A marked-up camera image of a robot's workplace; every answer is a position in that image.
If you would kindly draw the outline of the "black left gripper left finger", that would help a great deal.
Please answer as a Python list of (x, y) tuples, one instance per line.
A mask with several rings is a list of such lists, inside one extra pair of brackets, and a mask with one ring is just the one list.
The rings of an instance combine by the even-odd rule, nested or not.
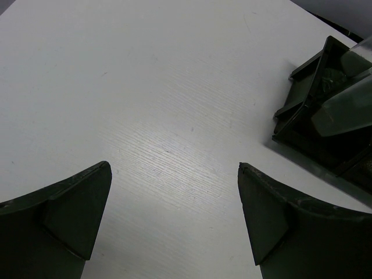
[(101, 161), (1, 203), (1, 278), (81, 278), (105, 210), (112, 171)]

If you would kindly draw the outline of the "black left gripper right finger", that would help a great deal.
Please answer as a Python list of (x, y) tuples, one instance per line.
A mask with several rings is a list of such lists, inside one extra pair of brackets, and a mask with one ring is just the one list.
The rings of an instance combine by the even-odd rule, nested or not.
[(248, 163), (238, 189), (263, 278), (370, 278), (371, 214), (291, 188)]

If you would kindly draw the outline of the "glass bottle with brown sauce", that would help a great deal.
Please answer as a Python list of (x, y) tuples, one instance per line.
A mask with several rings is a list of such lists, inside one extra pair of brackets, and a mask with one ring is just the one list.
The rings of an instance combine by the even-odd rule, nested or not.
[(371, 126), (371, 71), (356, 79), (356, 83), (325, 101), (312, 116), (312, 123), (322, 137)]

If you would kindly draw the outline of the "black three-compartment organizer tray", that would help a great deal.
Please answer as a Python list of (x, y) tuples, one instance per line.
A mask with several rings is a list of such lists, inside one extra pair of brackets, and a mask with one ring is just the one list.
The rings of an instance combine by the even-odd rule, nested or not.
[(319, 53), (290, 74), (287, 99), (274, 114), (272, 139), (370, 194), (371, 126), (322, 137), (312, 123), (312, 116), (325, 101), (357, 82), (356, 76), (347, 77), (342, 70), (340, 58), (348, 50), (329, 36)]

